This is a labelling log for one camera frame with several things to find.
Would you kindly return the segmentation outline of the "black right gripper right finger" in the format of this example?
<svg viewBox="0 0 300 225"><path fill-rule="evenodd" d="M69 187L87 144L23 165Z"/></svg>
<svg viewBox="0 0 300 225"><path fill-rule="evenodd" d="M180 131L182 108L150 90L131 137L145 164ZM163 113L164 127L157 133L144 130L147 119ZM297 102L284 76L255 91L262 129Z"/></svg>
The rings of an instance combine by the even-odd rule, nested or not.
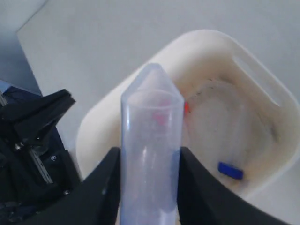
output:
<svg viewBox="0 0 300 225"><path fill-rule="evenodd" d="M177 206L182 225L284 225L220 183L187 147L180 149Z"/></svg>

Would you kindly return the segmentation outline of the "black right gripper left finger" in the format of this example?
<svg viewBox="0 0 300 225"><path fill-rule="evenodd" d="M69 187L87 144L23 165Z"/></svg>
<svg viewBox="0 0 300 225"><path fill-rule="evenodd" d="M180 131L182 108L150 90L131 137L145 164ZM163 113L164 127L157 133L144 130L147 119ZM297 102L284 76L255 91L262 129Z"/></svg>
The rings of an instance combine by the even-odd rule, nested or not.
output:
<svg viewBox="0 0 300 225"><path fill-rule="evenodd" d="M120 203L120 148L112 147L69 195L25 225L114 225Z"/></svg>

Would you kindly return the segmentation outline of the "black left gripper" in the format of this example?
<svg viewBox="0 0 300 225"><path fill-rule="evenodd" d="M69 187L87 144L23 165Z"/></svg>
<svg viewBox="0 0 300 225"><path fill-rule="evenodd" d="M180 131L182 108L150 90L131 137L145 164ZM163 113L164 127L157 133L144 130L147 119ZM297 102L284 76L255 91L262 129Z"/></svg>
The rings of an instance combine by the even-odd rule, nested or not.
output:
<svg viewBox="0 0 300 225"><path fill-rule="evenodd" d="M70 194L80 178L58 122L75 100L65 90L40 96L0 93L0 222L15 225Z"/></svg>

